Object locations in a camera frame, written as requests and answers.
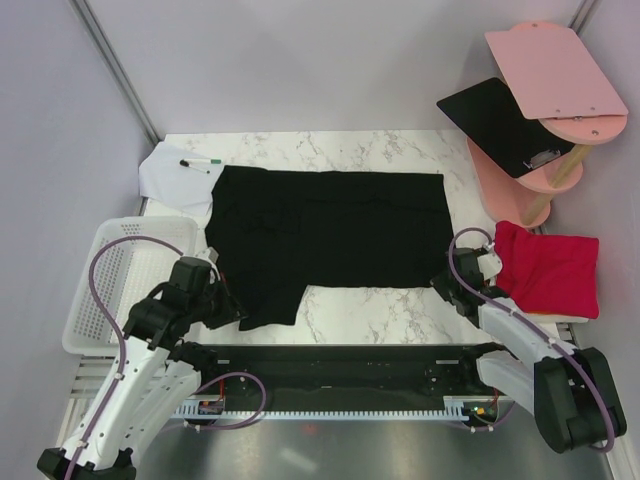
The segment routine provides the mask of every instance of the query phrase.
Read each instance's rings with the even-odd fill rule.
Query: metal floor
[[[518,409],[494,433],[428,422],[265,421],[228,432],[174,430],[138,480],[612,480],[588,448],[558,455]]]

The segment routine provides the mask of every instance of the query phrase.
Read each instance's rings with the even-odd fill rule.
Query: white plastic basket
[[[193,255],[197,231],[196,222],[181,217],[126,217],[100,225],[62,335],[64,349],[87,356],[115,356],[118,351],[113,330],[89,291],[89,265],[98,250],[122,237],[146,235],[170,243],[183,255]],[[133,304],[169,279],[178,258],[167,247],[145,240],[120,243],[102,255],[95,270],[96,289],[120,327]]]

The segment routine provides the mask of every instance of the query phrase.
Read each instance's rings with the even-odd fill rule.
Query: white wall
[[[39,478],[78,358],[60,342],[97,226],[150,146],[67,0],[0,6],[0,477]]]
[[[608,357],[640,458],[640,2],[605,0],[583,40],[630,110],[626,130],[596,147],[578,186],[554,200],[552,232],[600,238],[600,318],[576,327]]]
[[[90,0],[160,134],[451,128],[483,34],[580,0]]]

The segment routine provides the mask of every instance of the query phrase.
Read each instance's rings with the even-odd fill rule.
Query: metal corner frame
[[[160,142],[161,137],[158,134],[157,129],[153,125],[149,114],[144,108],[144,105],[142,104],[140,97],[133,87],[131,80],[127,76],[124,67],[120,63],[115,50],[109,43],[109,40],[107,39],[107,36],[105,35],[100,25],[100,22],[89,6],[89,0],[69,0],[69,3],[84,25],[85,30],[98,49],[98,52],[102,56],[102,59],[111,72],[114,80],[116,81],[116,84],[118,85],[118,88],[122,93],[125,101],[131,108],[136,117],[136,120],[144,131],[147,140],[153,146],[157,145]]]

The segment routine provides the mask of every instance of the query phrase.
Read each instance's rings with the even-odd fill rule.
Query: marble table surface
[[[220,158],[229,165],[271,170],[442,173],[454,231],[495,231],[482,208],[465,136],[458,130],[292,132],[167,135],[166,142]],[[179,214],[149,200],[145,215]],[[206,248],[209,217],[193,217],[196,250]],[[479,246],[468,234],[459,245]],[[555,325],[541,325],[557,335]],[[267,325],[248,332],[237,324],[189,338],[203,344],[476,344],[491,337],[475,328],[432,288],[324,288],[310,286],[294,326]]]

